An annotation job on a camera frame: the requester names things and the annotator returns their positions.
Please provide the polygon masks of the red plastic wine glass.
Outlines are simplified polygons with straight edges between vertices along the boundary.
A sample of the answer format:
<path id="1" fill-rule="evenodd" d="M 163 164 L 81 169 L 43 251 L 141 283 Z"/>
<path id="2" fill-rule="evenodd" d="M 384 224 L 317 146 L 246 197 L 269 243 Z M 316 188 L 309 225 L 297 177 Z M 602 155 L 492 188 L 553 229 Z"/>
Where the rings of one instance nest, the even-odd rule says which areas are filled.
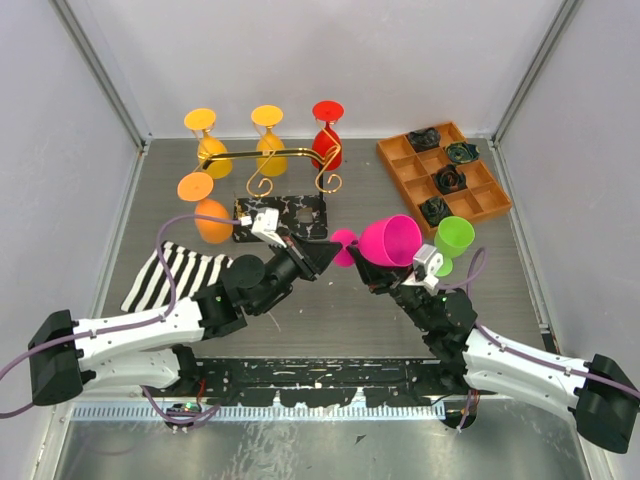
<path id="1" fill-rule="evenodd" d="M 324 159 L 330 158 L 327 171 L 334 171 L 342 163 L 342 142 L 333 126 L 344 115 L 344 107 L 336 101 L 323 100 L 314 105 L 312 114 L 320 126 L 312 149 Z"/>

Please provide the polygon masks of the orange plastic wine glass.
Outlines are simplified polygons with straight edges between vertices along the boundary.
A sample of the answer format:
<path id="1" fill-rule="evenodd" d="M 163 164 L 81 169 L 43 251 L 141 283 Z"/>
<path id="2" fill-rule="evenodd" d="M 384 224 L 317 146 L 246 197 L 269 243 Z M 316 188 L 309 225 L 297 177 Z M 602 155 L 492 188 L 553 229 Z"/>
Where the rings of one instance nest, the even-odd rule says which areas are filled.
<path id="1" fill-rule="evenodd" d="M 203 241 L 221 244 L 229 240 L 233 233 L 231 216 L 227 209 L 209 195 L 214 190 L 214 180 L 204 172 L 185 175 L 177 186 L 178 197 L 195 204 L 194 220 Z"/>

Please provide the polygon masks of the yellow plastic wine glass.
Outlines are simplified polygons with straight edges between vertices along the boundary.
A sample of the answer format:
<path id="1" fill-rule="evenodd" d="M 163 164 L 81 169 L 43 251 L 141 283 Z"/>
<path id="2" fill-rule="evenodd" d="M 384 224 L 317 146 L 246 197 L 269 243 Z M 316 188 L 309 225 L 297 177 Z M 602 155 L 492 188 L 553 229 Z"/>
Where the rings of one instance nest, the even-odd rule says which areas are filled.
<path id="1" fill-rule="evenodd" d="M 209 108 L 197 108 L 184 117 L 184 125 L 198 140 L 197 157 L 199 169 L 208 174 L 212 179 L 222 179 L 232 171 L 233 164 L 228 158 L 214 159 L 208 162 L 208 158 L 214 154 L 227 152 L 225 145 L 211 135 L 215 126 L 216 113 Z"/>

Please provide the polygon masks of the pink plastic wine glass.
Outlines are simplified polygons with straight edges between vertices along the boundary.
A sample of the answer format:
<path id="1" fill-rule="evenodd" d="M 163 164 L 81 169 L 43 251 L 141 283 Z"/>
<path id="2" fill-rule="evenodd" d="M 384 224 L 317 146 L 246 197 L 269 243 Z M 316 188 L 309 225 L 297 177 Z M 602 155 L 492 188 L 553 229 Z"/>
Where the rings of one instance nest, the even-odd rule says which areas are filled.
<path id="1" fill-rule="evenodd" d="M 355 264 L 355 255 L 347 250 L 348 247 L 354 247 L 374 265 L 407 267 L 423 245 L 420 227 L 412 217 L 404 214 L 377 220 L 360 235 L 349 229 L 336 230 L 329 240 L 341 245 L 334 262 L 344 268 Z"/>

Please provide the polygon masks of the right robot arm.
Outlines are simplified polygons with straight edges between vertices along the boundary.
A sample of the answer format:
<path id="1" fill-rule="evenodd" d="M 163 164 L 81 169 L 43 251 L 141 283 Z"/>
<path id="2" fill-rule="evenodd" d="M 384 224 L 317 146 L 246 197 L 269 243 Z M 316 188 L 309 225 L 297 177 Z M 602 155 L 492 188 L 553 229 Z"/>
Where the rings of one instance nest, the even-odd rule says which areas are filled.
<path id="1" fill-rule="evenodd" d="M 570 358 L 529 347 L 483 326 L 465 288 L 430 292 L 423 262 L 378 266 L 349 245 L 363 283 L 389 295 L 440 362 L 438 379 L 452 394 L 470 390 L 509 396 L 572 421 L 580 436 L 627 453 L 639 412 L 639 391 L 611 358 Z"/>

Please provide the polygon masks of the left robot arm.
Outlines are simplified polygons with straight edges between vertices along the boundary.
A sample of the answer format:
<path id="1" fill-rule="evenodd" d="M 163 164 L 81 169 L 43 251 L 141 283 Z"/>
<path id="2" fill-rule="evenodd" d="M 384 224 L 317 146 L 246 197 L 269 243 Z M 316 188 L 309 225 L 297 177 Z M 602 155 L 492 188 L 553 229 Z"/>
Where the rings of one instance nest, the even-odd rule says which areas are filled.
<path id="1" fill-rule="evenodd" d="M 194 393 L 200 372 L 187 344 L 221 338 L 246 327 L 248 316 L 267 313 L 293 291 L 296 280 L 314 281 L 342 246 L 288 235 L 272 246 L 268 262 L 245 254 L 215 264 L 215 282 L 183 298 L 170 289 L 166 305 L 102 319 L 50 314 L 28 344 L 31 401 L 51 406 L 86 390 L 140 385 Z"/>

